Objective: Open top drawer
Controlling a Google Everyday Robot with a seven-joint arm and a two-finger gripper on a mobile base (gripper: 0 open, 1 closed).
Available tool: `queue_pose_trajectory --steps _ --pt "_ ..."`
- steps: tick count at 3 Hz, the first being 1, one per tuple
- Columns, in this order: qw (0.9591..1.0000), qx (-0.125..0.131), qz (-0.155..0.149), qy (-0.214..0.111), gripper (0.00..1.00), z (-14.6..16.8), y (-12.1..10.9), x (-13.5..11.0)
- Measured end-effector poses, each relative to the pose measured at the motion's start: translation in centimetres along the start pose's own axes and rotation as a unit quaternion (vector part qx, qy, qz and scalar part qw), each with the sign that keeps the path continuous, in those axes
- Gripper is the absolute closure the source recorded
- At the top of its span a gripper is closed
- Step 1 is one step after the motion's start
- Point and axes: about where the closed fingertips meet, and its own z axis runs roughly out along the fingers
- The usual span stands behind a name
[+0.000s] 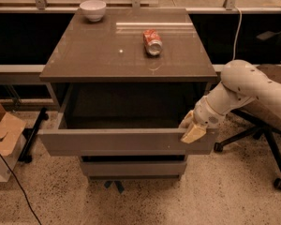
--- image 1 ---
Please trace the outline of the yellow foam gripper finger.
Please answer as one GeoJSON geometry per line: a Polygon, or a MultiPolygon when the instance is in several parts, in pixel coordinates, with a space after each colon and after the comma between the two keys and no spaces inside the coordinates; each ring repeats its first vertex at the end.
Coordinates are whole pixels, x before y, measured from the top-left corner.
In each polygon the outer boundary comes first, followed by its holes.
{"type": "Polygon", "coordinates": [[[179,128],[188,128],[193,123],[193,111],[189,111],[179,125],[179,128]]]}
{"type": "Polygon", "coordinates": [[[193,143],[206,134],[207,127],[204,125],[192,124],[188,127],[181,141],[183,143],[193,143]]]}

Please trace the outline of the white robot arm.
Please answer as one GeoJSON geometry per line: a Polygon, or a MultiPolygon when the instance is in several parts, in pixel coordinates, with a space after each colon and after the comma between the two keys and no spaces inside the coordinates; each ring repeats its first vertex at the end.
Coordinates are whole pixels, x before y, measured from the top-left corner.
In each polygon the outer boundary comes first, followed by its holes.
{"type": "Polygon", "coordinates": [[[245,60],[228,62],[220,78],[220,83],[196,103],[179,125],[185,128],[183,143],[200,139],[208,128],[217,128],[230,111],[255,100],[281,119],[281,83],[245,60]]]}

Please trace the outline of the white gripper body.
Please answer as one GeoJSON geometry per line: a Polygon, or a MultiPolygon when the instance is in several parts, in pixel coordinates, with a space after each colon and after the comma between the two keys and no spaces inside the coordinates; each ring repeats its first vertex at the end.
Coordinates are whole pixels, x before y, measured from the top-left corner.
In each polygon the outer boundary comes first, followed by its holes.
{"type": "Polygon", "coordinates": [[[216,112],[208,103],[207,97],[202,97],[195,105],[193,116],[197,124],[207,128],[217,128],[225,116],[216,112]]]}

